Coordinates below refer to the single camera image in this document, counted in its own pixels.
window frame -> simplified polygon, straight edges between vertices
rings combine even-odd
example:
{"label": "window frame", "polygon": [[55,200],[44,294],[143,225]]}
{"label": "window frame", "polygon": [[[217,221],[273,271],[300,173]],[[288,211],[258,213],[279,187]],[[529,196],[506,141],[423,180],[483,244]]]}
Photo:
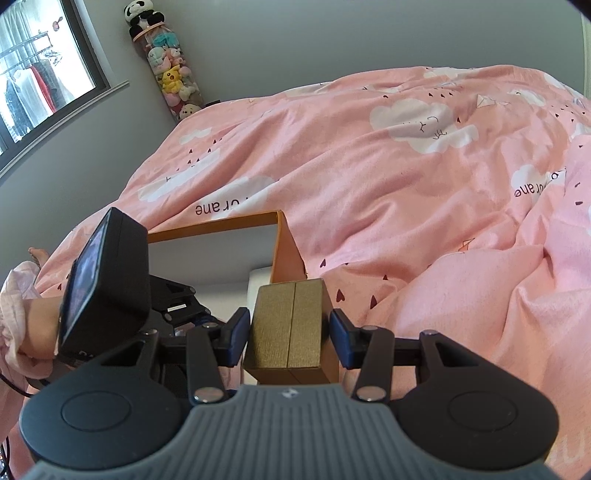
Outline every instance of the window frame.
{"label": "window frame", "polygon": [[84,28],[80,12],[76,5],[76,0],[58,0],[64,10],[65,20],[72,31],[72,36],[76,42],[82,61],[86,66],[86,70],[95,84],[95,87],[86,92],[81,97],[68,103],[65,107],[59,109],[52,116],[33,128],[20,141],[15,142],[12,139],[8,127],[0,118],[0,141],[2,143],[2,154],[0,155],[0,171],[4,169],[15,157],[17,157],[23,150],[29,147],[39,137],[44,135],[48,130],[51,130],[56,124],[61,122],[65,117],[70,115],[75,110],[84,106],[95,97],[101,95],[110,88],[109,81],[102,70],[99,60],[95,54],[90,38]]}

small gold box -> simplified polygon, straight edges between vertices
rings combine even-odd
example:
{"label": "small gold box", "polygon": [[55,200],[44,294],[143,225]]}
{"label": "small gold box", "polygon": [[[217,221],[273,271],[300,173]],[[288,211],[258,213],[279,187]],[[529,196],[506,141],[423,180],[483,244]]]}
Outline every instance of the small gold box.
{"label": "small gold box", "polygon": [[339,360],[329,338],[332,304],[322,279],[259,289],[244,368],[260,384],[339,381]]}

open box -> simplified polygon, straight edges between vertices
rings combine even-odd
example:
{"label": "open box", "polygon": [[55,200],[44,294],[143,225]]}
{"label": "open box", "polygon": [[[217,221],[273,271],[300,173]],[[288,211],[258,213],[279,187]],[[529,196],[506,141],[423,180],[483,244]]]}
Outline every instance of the open box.
{"label": "open box", "polygon": [[251,317],[260,286],[306,279],[283,212],[214,220],[151,233],[150,274],[195,288],[198,301],[227,321]]}

ribbed surface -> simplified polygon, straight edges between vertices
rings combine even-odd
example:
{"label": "ribbed surface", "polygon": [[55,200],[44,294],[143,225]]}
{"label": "ribbed surface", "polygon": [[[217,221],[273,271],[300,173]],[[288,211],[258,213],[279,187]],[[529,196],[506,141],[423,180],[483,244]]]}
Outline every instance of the ribbed surface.
{"label": "ribbed surface", "polygon": [[352,401],[339,385],[295,390],[244,386],[194,408],[171,443],[132,466],[70,473],[40,463],[25,480],[558,480],[541,462],[506,473],[446,465],[417,449],[385,406]]}

red garment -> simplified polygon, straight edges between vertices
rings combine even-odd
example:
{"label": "red garment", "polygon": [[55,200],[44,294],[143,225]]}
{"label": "red garment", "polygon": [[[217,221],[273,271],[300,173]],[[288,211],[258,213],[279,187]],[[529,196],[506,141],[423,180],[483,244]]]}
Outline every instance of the red garment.
{"label": "red garment", "polygon": [[37,83],[39,84],[39,88],[41,89],[41,92],[43,93],[43,97],[45,98],[45,100],[47,100],[47,105],[49,105],[49,108],[51,108],[51,111],[53,113],[56,113],[57,110],[56,110],[55,105],[53,105],[53,100],[51,100],[51,95],[49,94],[49,88],[47,87],[47,84],[45,83],[45,81],[43,80],[41,75],[39,74],[39,71],[34,66],[31,65],[29,68],[31,69],[31,71],[35,75],[35,80],[37,80]]}

